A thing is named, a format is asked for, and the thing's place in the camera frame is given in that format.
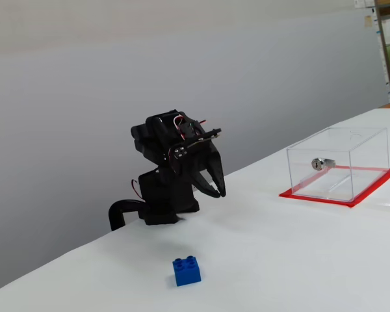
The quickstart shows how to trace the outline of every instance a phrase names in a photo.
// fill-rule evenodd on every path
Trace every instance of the white wall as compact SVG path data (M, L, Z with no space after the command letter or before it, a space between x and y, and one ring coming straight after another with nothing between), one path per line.
M261 8L245 3L240 11ZM129 133L149 114L179 109L221 127L230 173L386 104L369 11L305 11L100 44L0 46L0 287L109 231L110 205L135 198L130 180L154 167Z

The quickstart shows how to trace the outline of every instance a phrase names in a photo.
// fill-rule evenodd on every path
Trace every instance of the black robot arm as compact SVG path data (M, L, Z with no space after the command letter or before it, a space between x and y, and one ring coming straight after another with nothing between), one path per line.
M148 225L170 224L178 221L176 213L199 210L192 185L208 196L224 197L221 157L212 142L220 132L221 129L205 132L200 122L176 110L149 117L146 123L132 127L136 150L158 168L138 179L144 202L137 205L130 201L133 208L129 208L123 207L128 201L119 201L110 208L111 215L119 215L113 209L132 209ZM216 189L201 175L203 170L209 172Z

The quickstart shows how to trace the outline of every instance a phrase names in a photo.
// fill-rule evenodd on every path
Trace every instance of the red base plate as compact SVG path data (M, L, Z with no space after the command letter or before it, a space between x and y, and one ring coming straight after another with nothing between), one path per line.
M286 197L286 198L294 198L296 200L307 200L310 202L319 202L319 203L335 203L337 205L344 205L348 206L349 208L352 208L353 206L357 205L358 203L361 203L368 195L373 193L376 189L378 189L380 186L382 186L388 179L390 179L390 169L387 171L379 180L377 180L373 185L371 185L367 190L362 192L360 195L354 198L353 201L337 201L337 200L324 200L322 198L312 198L307 196L298 196L292 194L292 189L290 188L284 193L281 193L280 197Z

